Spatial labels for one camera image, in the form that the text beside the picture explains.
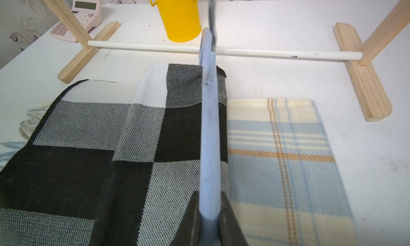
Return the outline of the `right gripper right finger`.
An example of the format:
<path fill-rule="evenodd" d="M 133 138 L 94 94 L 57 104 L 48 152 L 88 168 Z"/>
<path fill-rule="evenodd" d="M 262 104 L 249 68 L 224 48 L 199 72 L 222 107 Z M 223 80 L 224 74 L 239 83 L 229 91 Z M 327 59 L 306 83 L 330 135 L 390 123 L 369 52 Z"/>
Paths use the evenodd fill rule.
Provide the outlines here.
<path fill-rule="evenodd" d="M 221 192 L 219 230 L 221 246 L 248 246 L 225 192 Z"/>

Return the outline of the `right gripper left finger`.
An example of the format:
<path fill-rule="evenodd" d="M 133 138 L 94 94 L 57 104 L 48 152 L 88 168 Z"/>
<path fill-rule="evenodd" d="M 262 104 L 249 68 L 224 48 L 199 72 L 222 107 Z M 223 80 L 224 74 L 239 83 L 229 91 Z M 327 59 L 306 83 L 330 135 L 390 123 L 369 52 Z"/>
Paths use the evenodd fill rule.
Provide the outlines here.
<path fill-rule="evenodd" d="M 179 228 L 171 242 L 171 246 L 198 246 L 201 228 L 199 212 L 199 192 L 194 191 L 189 200 Z"/>

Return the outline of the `light blue clothes hanger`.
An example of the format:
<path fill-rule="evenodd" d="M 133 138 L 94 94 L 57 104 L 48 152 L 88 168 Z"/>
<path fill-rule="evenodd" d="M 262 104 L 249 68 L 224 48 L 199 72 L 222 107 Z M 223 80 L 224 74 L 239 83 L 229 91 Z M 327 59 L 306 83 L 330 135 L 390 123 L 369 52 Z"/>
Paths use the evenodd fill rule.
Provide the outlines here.
<path fill-rule="evenodd" d="M 209 26 L 202 31 L 200 65 L 202 66 L 202 111 L 200 148 L 199 212 L 200 245 L 219 246 L 221 213 L 221 154 L 216 72 L 216 0 L 208 2 Z"/>

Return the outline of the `black white checkered scarf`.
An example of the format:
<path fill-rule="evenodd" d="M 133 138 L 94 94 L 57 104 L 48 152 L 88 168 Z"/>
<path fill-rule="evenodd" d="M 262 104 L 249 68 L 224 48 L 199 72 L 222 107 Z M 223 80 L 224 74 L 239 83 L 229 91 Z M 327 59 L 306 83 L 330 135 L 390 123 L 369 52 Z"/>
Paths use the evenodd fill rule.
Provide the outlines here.
<path fill-rule="evenodd" d="M 83 80 L 1 171 L 3 246 L 168 246 L 199 189 L 202 68 Z"/>

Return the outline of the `blue cream plaid scarf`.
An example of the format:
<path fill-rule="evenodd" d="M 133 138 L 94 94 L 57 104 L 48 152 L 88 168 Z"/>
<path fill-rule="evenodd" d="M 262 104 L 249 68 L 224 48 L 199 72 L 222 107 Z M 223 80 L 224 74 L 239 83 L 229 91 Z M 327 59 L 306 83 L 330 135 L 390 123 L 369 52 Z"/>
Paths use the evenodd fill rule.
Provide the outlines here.
<path fill-rule="evenodd" d="M 220 121 L 222 190 L 249 245 L 357 245 L 314 102 L 230 100 Z"/>

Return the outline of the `wooden clothes rack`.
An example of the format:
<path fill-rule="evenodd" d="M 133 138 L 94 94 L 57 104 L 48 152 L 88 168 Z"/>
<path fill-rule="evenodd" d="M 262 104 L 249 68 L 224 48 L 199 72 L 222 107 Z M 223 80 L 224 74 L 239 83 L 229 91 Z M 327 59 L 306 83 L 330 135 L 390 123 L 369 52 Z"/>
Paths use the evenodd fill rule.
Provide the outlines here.
<path fill-rule="evenodd" d="M 334 34 L 340 48 L 338 52 L 251 50 L 235 47 L 217 47 L 215 28 L 216 4 L 215 0 L 210 0 L 209 23 L 211 27 L 204 29 L 201 46 L 125 43 L 111 42 L 109 40 L 120 27 L 117 21 L 109 23 L 95 38 L 91 38 L 85 29 L 81 27 L 67 5 L 64 4 L 63 0 L 44 1 L 83 46 L 83 49 L 58 75 L 58 78 L 65 84 L 72 81 L 100 48 L 148 52 L 198 53 L 200 55 L 200 64 L 203 66 L 209 63 L 209 58 L 215 58 L 217 55 L 344 61 L 364 119 L 367 122 L 383 120 L 392 113 L 392 104 L 371 62 L 410 22 L 410 0 L 400 0 L 365 43 L 360 40 L 353 26 L 347 23 L 337 23 L 334 26 Z"/>

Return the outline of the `yellow pencil bucket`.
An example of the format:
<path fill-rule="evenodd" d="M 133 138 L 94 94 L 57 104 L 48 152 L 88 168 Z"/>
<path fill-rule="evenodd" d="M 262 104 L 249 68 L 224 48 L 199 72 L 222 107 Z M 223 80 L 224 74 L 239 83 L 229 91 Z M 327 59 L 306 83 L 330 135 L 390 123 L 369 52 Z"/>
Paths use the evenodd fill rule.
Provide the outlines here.
<path fill-rule="evenodd" d="M 157 6 L 167 37 L 176 43 L 188 42 L 201 33 L 199 0 L 149 0 Z"/>

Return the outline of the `pink calculator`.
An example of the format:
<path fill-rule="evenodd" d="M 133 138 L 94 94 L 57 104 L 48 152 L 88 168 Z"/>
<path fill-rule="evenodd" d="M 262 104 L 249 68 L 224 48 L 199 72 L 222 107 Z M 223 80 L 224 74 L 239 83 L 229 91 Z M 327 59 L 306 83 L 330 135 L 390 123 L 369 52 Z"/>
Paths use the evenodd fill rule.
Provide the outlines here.
<path fill-rule="evenodd" d="M 101 2 L 99 0 L 74 0 L 71 12 L 87 32 L 102 23 Z M 51 29 L 50 35 L 58 40 L 78 42 L 62 21 Z"/>

